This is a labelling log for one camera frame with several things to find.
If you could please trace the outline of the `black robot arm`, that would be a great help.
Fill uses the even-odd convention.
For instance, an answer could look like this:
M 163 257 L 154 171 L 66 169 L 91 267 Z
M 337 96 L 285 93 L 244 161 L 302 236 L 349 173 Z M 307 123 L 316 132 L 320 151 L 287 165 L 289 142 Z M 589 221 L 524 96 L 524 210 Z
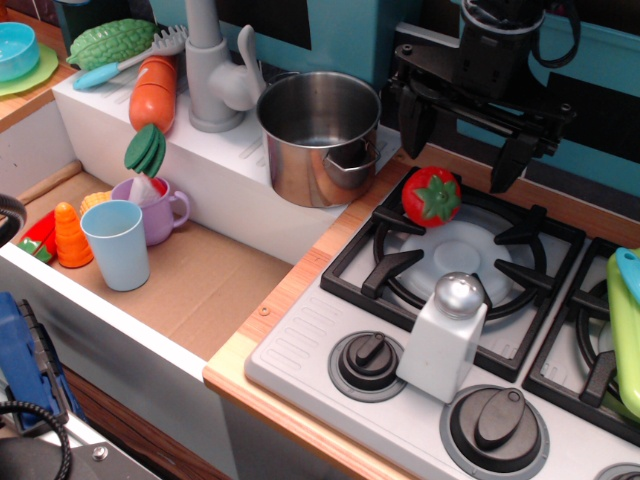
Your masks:
M 399 103 L 402 147 L 417 157 L 445 113 L 504 137 L 491 173 L 491 190 L 504 193 L 534 158 L 552 155 L 576 113 L 537 80 L 535 59 L 546 68 L 573 60 L 581 24 L 572 2 L 565 8 L 573 45 L 562 56 L 540 55 L 545 1 L 464 1 L 462 32 L 456 47 L 397 47 L 397 73 L 391 90 Z

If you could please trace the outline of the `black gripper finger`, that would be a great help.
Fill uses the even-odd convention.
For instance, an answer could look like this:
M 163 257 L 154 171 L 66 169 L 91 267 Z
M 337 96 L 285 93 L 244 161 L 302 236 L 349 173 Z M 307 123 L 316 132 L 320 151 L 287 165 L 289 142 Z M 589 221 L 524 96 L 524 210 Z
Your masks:
M 509 190 L 533 158 L 537 144 L 537 137 L 525 133 L 505 140 L 492 169 L 491 193 L 500 194 Z
M 404 86 L 400 91 L 398 119 L 402 148 L 415 159 L 433 133 L 436 111 L 428 101 Z

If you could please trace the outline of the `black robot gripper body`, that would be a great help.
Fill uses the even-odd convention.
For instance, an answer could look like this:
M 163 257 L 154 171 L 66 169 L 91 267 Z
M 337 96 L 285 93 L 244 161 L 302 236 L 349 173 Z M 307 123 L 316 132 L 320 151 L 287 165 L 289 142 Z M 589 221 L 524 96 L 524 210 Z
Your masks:
M 408 86 L 436 111 L 505 139 L 525 133 L 538 138 L 534 156 L 552 155 L 575 113 L 531 72 L 535 59 L 560 68 L 576 55 L 574 47 L 548 60 L 540 54 L 542 10 L 464 10 L 456 46 L 401 44 L 391 89 L 398 102 Z

